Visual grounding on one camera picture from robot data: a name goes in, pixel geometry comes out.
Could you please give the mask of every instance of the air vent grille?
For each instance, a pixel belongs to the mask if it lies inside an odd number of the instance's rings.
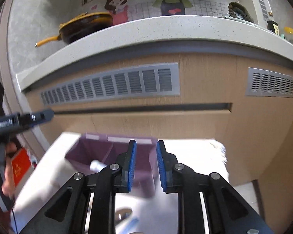
[[[258,1],[259,1],[260,6],[261,6],[261,9],[262,9],[264,20],[267,21],[268,13],[267,13],[267,8],[266,8],[266,5],[265,5],[265,2],[264,2],[264,0],[258,0]]]
[[[293,77],[258,68],[248,69],[246,95],[293,97]]]
[[[136,96],[179,95],[177,63],[123,68],[58,84],[40,93],[44,105]]]

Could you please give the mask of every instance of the yellow lid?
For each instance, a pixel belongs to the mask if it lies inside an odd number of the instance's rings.
[[[288,33],[288,34],[293,34],[293,29],[291,28],[291,27],[285,27],[284,28],[284,31],[286,32],[286,33]]]
[[[86,13],[82,13],[80,15],[78,15],[77,17],[74,17],[72,18],[71,20],[69,20],[68,22],[66,23],[63,23],[63,24],[60,24],[60,30],[64,27],[64,26],[67,26],[68,24],[72,23],[72,22],[75,22],[77,20],[80,20],[82,18],[86,18],[86,17],[91,17],[91,16],[95,16],[95,15],[108,15],[110,16],[111,14],[109,12],[94,12],[94,13],[90,13],[88,14],[87,12]]]

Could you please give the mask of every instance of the apron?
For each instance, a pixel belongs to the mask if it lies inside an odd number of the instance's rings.
[[[185,15],[186,10],[182,1],[179,0],[178,3],[167,3],[166,0],[162,1],[161,4],[162,16],[172,16],[172,15]]]

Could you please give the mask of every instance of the yellow frying pan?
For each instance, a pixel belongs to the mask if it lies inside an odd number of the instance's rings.
[[[113,18],[108,12],[83,13],[70,21],[60,24],[59,35],[52,36],[36,43],[40,47],[50,41],[63,40],[70,44],[89,34],[113,25]]]

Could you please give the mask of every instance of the human hand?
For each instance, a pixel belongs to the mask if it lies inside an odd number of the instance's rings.
[[[16,152],[16,145],[13,142],[7,143],[5,146],[5,153],[13,153]],[[14,175],[13,175],[13,167],[12,162],[9,156],[5,157],[5,171],[4,177],[5,181],[2,184],[2,192],[5,196],[12,197],[15,192],[15,183],[14,183]]]

